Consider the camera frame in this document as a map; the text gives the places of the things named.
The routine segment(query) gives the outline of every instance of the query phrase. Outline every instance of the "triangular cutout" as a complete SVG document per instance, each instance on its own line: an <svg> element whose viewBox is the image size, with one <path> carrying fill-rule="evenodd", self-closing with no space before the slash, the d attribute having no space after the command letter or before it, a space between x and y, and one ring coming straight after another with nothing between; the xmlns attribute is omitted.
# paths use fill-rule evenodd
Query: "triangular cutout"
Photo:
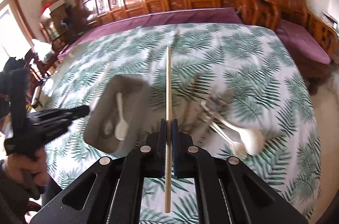
<svg viewBox="0 0 339 224"><path fill-rule="evenodd" d="M65 195L65 197L62 199L62 203L66 206L74 208L75 210L82 210L96 178L96 173L91 173L72 191Z"/></svg>
<svg viewBox="0 0 339 224"><path fill-rule="evenodd" d="M242 179L245 183L247 191L250 194L252 202L258 208L264 208L274 202L274 198L263 188L261 188L255 181L253 181L249 176L243 175Z"/></svg>

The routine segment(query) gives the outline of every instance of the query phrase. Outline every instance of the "cushion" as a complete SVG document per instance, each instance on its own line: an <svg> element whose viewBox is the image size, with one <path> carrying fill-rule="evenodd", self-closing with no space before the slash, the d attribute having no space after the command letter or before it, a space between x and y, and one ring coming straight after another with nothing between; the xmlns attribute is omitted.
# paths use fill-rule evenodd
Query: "cushion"
<svg viewBox="0 0 339 224"><path fill-rule="evenodd" d="M327 53L303 26L282 19L276 33L289 53L298 53L316 62L330 64Z"/></svg>
<svg viewBox="0 0 339 224"><path fill-rule="evenodd" d="M63 59L76 46L87 41L94 40L101 36L114 34L121 31L131 30L137 27L153 27L168 24L184 23L233 23L242 24L235 8L216 8L216 9L192 9L167 11L163 13L151 13L133 17L121 21L116 21L101 27L95 28L82 37L61 54L58 59Z"/></svg>

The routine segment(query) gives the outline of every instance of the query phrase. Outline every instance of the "chopstick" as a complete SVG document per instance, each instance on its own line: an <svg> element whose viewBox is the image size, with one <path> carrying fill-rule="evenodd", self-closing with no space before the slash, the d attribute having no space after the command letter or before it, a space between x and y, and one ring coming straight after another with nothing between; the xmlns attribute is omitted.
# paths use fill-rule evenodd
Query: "chopstick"
<svg viewBox="0 0 339 224"><path fill-rule="evenodd" d="M165 213L171 212L172 178L172 89L171 89L171 49L166 52L166 162L165 162Z"/></svg>

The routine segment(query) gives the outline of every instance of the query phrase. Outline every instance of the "tiled floor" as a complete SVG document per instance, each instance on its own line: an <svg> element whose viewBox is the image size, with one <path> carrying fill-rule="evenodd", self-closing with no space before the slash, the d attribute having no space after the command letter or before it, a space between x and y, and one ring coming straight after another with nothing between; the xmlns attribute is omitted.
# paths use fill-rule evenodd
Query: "tiled floor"
<svg viewBox="0 0 339 224"><path fill-rule="evenodd" d="M310 224L314 224L339 190L339 101L332 92L323 87L311 99L321 141L322 194L310 221Z"/></svg>

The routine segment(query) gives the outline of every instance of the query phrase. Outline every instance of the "gray tray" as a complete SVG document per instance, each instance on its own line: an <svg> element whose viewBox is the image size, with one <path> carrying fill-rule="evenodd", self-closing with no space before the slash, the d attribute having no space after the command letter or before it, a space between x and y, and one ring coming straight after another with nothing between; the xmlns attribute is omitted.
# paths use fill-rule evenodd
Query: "gray tray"
<svg viewBox="0 0 339 224"><path fill-rule="evenodd" d="M122 93L124 119L128 132L118 140L114 129L119 121L117 93ZM116 75L107 84L84 131L84 141L92 147L122 157L134 146L150 102L150 86L143 75Z"/></svg>

